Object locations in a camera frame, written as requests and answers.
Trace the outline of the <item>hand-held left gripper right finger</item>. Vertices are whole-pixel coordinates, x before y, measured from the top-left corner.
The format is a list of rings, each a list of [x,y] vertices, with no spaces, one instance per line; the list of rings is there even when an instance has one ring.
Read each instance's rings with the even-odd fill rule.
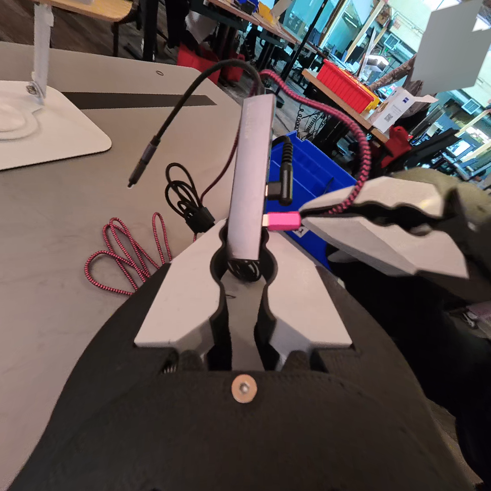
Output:
[[[353,341],[307,256],[279,232],[262,231],[259,269],[265,279],[255,324],[264,368],[281,368],[292,352],[349,349]]]

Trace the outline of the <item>person's right forearm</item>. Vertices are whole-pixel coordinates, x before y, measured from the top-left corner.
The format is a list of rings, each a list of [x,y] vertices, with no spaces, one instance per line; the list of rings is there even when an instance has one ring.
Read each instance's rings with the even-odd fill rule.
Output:
[[[428,399],[456,418],[490,424],[490,340],[458,328],[436,286],[361,262],[330,269],[393,339]]]

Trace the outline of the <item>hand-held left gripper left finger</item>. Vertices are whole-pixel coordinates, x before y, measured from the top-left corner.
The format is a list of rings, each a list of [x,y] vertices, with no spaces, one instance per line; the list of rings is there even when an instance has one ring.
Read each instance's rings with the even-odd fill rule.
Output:
[[[140,348],[173,348],[230,360],[230,330],[221,278],[227,269],[225,219],[175,258],[135,337]]]

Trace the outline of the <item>grey usb hub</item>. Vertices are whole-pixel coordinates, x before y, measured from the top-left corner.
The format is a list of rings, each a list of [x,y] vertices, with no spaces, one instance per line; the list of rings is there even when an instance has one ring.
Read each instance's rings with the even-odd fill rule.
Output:
[[[237,156],[227,221],[226,252],[232,260],[258,260],[275,95],[247,98],[242,105]]]

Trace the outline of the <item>white cardboard box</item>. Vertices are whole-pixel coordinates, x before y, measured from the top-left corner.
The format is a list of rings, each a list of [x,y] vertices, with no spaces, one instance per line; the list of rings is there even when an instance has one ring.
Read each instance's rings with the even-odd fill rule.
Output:
[[[415,104],[428,105],[437,102],[432,95],[416,97],[403,87],[397,87],[369,116],[370,125],[381,132],[388,132],[391,126],[404,116]]]

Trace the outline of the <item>red ribbed plastic bin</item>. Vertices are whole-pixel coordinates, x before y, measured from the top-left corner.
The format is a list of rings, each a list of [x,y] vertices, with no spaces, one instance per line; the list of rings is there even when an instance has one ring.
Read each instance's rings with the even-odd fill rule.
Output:
[[[327,59],[322,62],[317,79],[359,114],[375,110],[380,104],[376,94]]]

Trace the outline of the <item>wooden workbench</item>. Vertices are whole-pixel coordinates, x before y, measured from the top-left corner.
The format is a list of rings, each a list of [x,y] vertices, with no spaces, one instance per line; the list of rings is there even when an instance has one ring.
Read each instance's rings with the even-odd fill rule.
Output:
[[[334,94],[330,89],[328,89],[322,82],[320,82],[316,74],[308,69],[304,69],[302,71],[302,75],[307,81],[313,84],[316,89],[320,90],[326,98],[328,98],[329,102],[335,106],[338,106],[341,111],[349,115],[353,120],[355,120],[359,126],[361,126],[366,132],[370,133],[379,143],[385,144],[389,140],[389,136],[381,132],[380,130],[373,127],[368,119],[367,114],[365,113],[357,113],[353,108],[351,108],[345,101],[339,98],[336,94]]]
[[[302,40],[291,32],[287,31],[279,21],[273,23],[259,15],[258,13],[248,14],[242,9],[238,8],[231,1],[204,1],[205,5],[212,4],[216,7],[224,9],[225,11],[250,22],[258,27],[265,29],[272,35],[278,36],[280,39],[285,40],[288,43],[293,43],[295,46],[299,46]]]

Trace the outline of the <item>white adjustable stand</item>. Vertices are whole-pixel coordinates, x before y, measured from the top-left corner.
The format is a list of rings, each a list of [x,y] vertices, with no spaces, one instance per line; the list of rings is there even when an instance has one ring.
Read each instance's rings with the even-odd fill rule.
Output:
[[[30,81],[1,80],[1,171],[109,150],[111,139],[64,94],[48,86],[49,3],[34,5]]]

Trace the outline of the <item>grey usb plug adapter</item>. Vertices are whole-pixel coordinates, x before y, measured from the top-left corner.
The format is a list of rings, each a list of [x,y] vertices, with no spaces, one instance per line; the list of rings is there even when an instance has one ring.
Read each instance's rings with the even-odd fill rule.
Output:
[[[154,156],[160,142],[161,139],[157,135],[153,136],[149,144],[146,146],[141,158],[139,159],[136,167],[134,168],[128,180],[128,185],[127,185],[128,188],[132,188],[134,185],[138,183],[141,176],[145,172],[145,169],[150,163],[152,157]]]

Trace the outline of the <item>blue plastic bin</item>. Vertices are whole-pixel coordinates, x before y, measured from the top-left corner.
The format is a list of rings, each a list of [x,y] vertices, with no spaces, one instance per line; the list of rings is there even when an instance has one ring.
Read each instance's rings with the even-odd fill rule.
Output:
[[[297,132],[291,132],[287,136],[293,145],[293,201],[290,206],[283,207],[277,201],[268,200],[267,213],[298,211],[302,205],[316,197],[354,186],[355,179],[310,141],[300,140]],[[329,269],[327,252],[330,247],[325,240],[305,227],[289,231],[287,235]]]

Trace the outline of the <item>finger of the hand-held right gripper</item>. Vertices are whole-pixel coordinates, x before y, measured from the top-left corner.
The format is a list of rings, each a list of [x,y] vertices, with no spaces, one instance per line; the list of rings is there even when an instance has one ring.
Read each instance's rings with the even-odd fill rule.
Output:
[[[354,186],[325,193],[306,202],[299,209],[301,214],[321,209],[331,209],[352,194]],[[410,207],[431,218],[442,218],[444,198],[432,183],[382,176],[366,181],[352,206],[377,205],[387,210]]]
[[[415,236],[398,225],[375,225],[363,217],[307,217],[302,223],[344,255],[388,276],[435,273],[470,278],[463,253],[442,231]]]

